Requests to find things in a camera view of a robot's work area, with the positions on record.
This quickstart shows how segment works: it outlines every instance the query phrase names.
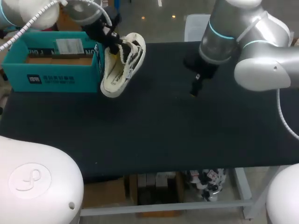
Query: black table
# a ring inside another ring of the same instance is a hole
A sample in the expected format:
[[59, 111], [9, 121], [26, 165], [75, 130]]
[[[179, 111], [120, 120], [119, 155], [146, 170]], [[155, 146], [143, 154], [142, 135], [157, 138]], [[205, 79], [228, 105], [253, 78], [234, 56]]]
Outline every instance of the black table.
[[[252, 92], [223, 65], [197, 98], [183, 66], [199, 42], [147, 44], [138, 74], [119, 98], [82, 93], [9, 96], [0, 135], [57, 147], [85, 180], [106, 175], [299, 163], [299, 141], [278, 116], [275, 91]], [[299, 91], [281, 91], [299, 133]]]

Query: metal table frame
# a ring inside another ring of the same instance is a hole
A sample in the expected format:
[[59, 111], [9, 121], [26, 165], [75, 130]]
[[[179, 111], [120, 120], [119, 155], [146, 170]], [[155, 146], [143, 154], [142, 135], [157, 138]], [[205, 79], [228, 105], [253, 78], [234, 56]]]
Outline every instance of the metal table frame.
[[266, 203], [266, 197], [269, 185], [273, 178], [287, 166], [270, 167], [266, 176], [260, 183], [256, 191], [251, 193], [244, 168], [235, 168], [234, 175], [240, 194], [240, 200], [218, 201], [218, 202], [192, 202], [192, 203], [174, 203], [174, 204], [154, 204], [140, 206], [126, 206], [113, 208], [94, 208], [82, 209], [81, 216], [99, 216], [124, 213], [137, 213], [147, 211], [168, 211], [168, 210], [193, 210], [193, 209], [212, 209], [243, 207], [245, 219], [255, 218]]

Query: shoe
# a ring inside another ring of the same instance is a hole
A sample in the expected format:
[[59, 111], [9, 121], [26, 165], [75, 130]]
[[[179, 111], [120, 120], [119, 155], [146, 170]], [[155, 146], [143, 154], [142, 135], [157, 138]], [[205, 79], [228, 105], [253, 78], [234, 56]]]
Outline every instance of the shoe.
[[100, 89], [109, 98], [122, 94], [141, 67], [146, 53], [145, 40], [140, 34], [130, 33], [122, 40], [117, 55], [111, 54], [110, 48], [105, 49], [105, 71]]

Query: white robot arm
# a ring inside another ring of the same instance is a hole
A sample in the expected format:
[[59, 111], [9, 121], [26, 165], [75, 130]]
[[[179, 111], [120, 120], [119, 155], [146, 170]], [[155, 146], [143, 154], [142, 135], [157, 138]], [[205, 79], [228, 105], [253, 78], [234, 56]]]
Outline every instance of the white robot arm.
[[[217, 67], [239, 47], [241, 55], [235, 67], [239, 85], [252, 91], [299, 87], [299, 50], [289, 48], [288, 27], [265, 11], [261, 1], [217, 0], [199, 56]], [[187, 67], [196, 70], [190, 62]]]

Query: white cable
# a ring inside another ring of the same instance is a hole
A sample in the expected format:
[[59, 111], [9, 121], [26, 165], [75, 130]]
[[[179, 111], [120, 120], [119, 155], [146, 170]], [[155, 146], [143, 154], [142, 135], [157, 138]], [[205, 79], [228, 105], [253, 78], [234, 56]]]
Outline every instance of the white cable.
[[280, 119], [282, 121], [282, 123], [284, 124], [284, 126], [286, 127], [286, 129], [289, 131], [289, 133], [294, 136], [297, 140], [299, 140], [299, 136], [288, 126], [287, 122], [285, 121], [285, 118], [282, 114], [281, 111], [281, 106], [280, 106], [280, 94], [279, 94], [279, 89], [276, 92], [276, 97], [277, 97], [277, 108], [278, 108], [278, 113], [280, 116]]
[[3, 51], [4, 49], [12, 45], [14, 42], [16, 42], [16, 40], [18, 40], [46, 10], [48, 10], [50, 7], [57, 4], [58, 2], [59, 2], [58, 0], [54, 0], [50, 2], [48, 5], [46, 5], [45, 7], [43, 7], [40, 11], [38, 11], [38, 13], [35, 16], [33, 16], [32, 19], [29, 20], [29, 22], [27, 22], [26, 25], [23, 26], [23, 28], [18, 33], [16, 33], [16, 35], [14, 35], [5, 44], [0, 46], [0, 51]]
[[[106, 13], [106, 11], [102, 8], [102, 6], [98, 5], [97, 3], [95, 3], [91, 0], [69, 0], [69, 1], [81, 1], [81, 2], [86, 2], [88, 4], [96, 6], [103, 13], [103, 15], [107, 21], [107, 24], [109, 26], [112, 26], [110, 17]], [[46, 10], [48, 10], [50, 7], [54, 6], [55, 4], [57, 4], [59, 2], [62, 2], [63, 5], [65, 5], [65, 0], [54, 0], [54, 1], [50, 2], [48, 5], [46, 5], [45, 7], [43, 7], [40, 11], [38, 11], [38, 13], [35, 16], [33, 16], [32, 19], [29, 20], [29, 22], [27, 22], [26, 25], [23, 26], [23, 28], [18, 33], [16, 33], [9, 41], [7, 41], [6, 43], [4, 43], [3, 45], [0, 46], [0, 52], [3, 51], [4, 49], [8, 48], [9, 46], [11, 46], [14, 42], [16, 42], [16, 40], [18, 40]]]

